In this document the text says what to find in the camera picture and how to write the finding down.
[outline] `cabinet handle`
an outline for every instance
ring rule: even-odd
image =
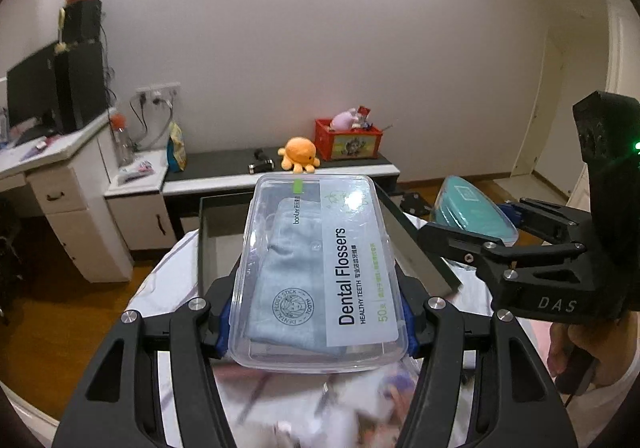
[[[162,232],[162,235],[166,235],[166,232],[164,231],[164,228],[162,228],[162,221],[160,220],[160,214],[159,213],[156,214],[156,219],[158,219],[158,228],[160,228],[160,231]]]
[[[47,201],[57,201],[58,199],[60,199],[61,197],[64,197],[65,193],[64,192],[60,192],[60,194],[56,195],[56,196],[50,196],[49,194],[47,194]]]

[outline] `red toy box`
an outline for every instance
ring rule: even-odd
[[[382,131],[376,127],[369,130],[332,131],[331,118],[316,120],[316,149],[325,161],[330,159],[363,159],[378,157]]]

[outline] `plastic container lid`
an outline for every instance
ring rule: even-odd
[[[518,230],[487,196],[461,177],[442,183],[432,216],[438,224],[501,239],[505,246],[518,240]]]
[[[350,372],[402,358],[394,257],[368,177],[258,180],[229,324],[229,354],[246,367]]]

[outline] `human hand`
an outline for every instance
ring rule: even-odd
[[[566,369],[569,356],[565,348],[572,343],[600,362],[593,383],[608,386],[624,376],[636,355],[638,315],[628,311],[618,321],[594,325],[554,323],[549,329],[549,336],[551,346],[546,365],[552,377]]]

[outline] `power outlet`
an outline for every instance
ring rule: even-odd
[[[157,98],[170,101],[174,107],[180,103],[180,82],[154,84],[146,87],[138,87],[136,94],[145,93],[146,101],[152,102]]]

